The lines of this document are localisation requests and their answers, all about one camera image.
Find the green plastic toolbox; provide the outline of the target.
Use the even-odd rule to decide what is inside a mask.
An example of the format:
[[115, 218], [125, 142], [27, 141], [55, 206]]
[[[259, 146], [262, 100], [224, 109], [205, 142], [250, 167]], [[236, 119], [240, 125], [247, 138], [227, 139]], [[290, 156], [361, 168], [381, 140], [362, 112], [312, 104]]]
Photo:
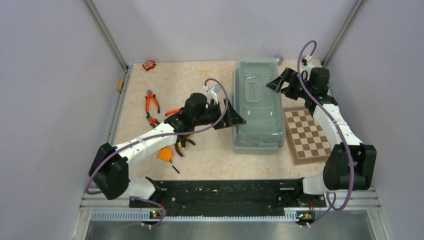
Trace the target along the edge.
[[233, 71], [231, 104], [246, 123], [232, 129], [237, 154], [272, 154], [282, 148], [286, 130], [282, 96], [267, 84], [279, 75], [267, 59], [239, 61]]

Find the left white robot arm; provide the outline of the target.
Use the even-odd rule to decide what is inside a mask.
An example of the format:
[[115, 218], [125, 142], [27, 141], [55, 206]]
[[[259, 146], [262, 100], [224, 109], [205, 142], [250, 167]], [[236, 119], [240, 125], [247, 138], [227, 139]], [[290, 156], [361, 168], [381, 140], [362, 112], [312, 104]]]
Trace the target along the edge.
[[246, 124], [225, 98], [224, 111], [215, 100], [195, 92], [185, 101], [184, 106], [168, 116], [149, 132], [112, 146], [101, 145], [89, 170], [90, 180], [98, 187], [98, 193], [108, 200], [121, 196], [137, 197], [149, 207], [160, 202], [160, 193], [147, 178], [131, 178], [130, 168], [165, 147], [182, 143], [196, 134], [195, 127], [208, 125], [215, 130]]

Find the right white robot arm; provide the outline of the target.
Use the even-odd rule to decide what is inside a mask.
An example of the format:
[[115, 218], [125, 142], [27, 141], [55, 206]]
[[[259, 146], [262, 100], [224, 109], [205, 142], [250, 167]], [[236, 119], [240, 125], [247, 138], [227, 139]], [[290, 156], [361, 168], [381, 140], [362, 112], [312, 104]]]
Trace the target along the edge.
[[305, 177], [302, 187], [293, 192], [299, 206], [307, 206], [314, 195], [327, 191], [368, 190], [372, 183], [377, 150], [364, 144], [351, 130], [340, 113], [334, 97], [328, 94], [330, 72], [322, 67], [298, 73], [287, 67], [281, 75], [268, 82], [266, 87], [289, 99], [305, 100], [304, 106], [324, 131], [331, 153], [321, 174]]

